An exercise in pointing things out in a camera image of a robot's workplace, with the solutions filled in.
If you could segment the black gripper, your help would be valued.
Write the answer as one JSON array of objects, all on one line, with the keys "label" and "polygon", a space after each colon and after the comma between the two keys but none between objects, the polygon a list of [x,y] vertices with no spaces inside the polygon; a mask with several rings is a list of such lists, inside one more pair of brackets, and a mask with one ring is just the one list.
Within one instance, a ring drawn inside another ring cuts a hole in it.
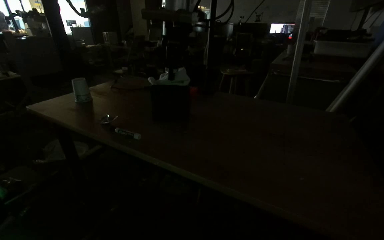
[{"label": "black gripper", "polygon": [[178,21],[166,24],[164,48],[166,66],[170,73],[184,65],[188,46],[191,44],[192,25]]}]

